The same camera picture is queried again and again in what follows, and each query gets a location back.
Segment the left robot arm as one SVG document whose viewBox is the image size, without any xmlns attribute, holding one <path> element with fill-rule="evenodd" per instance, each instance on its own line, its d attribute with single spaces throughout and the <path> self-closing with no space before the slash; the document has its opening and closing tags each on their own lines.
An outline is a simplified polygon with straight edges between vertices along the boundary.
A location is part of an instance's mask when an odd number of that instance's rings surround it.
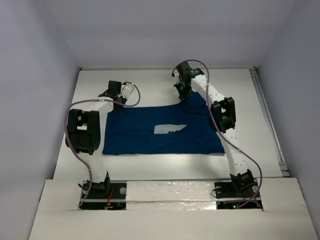
<svg viewBox="0 0 320 240">
<path fill-rule="evenodd" d="M 66 111 L 65 144 L 88 170 L 88 179 L 80 185 L 84 193 L 101 198 L 110 194 L 110 177 L 101 166 L 107 117 L 127 106 L 134 89 L 131 82 L 110 81 L 96 98 L 74 102 Z"/>
</svg>

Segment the blue printed t-shirt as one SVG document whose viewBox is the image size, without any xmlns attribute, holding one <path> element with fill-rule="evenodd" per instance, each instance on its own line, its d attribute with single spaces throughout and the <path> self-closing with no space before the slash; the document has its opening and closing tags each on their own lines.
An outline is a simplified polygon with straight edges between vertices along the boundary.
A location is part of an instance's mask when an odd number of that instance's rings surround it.
<svg viewBox="0 0 320 240">
<path fill-rule="evenodd" d="M 167 106 L 130 107 L 110 112 L 103 155 L 224 154 L 199 93 Z"/>
</svg>

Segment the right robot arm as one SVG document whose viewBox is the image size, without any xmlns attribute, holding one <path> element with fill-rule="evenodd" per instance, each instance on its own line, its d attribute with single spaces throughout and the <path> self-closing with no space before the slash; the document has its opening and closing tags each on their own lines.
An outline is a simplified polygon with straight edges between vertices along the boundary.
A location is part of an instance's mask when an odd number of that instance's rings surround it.
<svg viewBox="0 0 320 240">
<path fill-rule="evenodd" d="M 206 100 L 209 122 L 223 146 L 231 181 L 215 183 L 215 197 L 250 198 L 253 194 L 252 187 L 257 186 L 257 182 L 238 147 L 235 100 L 221 94 L 210 83 L 209 72 L 205 74 L 200 68 L 192 68 L 187 60 L 179 63 L 171 76 L 176 79 L 174 87 L 180 100 L 185 101 L 195 93 Z"/>
</svg>

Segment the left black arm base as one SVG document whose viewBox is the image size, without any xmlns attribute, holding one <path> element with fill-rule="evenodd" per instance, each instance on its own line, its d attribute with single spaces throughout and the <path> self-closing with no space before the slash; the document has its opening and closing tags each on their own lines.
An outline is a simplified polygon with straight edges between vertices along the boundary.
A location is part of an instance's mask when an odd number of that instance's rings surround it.
<svg viewBox="0 0 320 240">
<path fill-rule="evenodd" d="M 91 188 L 87 198 L 81 204 L 81 210 L 125 210 L 126 209 L 126 181 L 112 181 L 107 192 Z"/>
</svg>

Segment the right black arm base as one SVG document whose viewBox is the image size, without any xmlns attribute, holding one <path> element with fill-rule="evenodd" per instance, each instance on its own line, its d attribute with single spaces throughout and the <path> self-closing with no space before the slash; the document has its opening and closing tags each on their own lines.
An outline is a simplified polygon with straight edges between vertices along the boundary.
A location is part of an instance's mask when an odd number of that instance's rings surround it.
<svg viewBox="0 0 320 240">
<path fill-rule="evenodd" d="M 216 199 L 216 207 L 218 210 L 236 210 L 236 209 L 263 209 L 261 196 L 258 190 L 258 184 L 255 182 L 253 186 L 241 193 L 236 193 L 231 182 L 221 181 L 215 182 L 211 191 L 211 196 Z"/>
</svg>

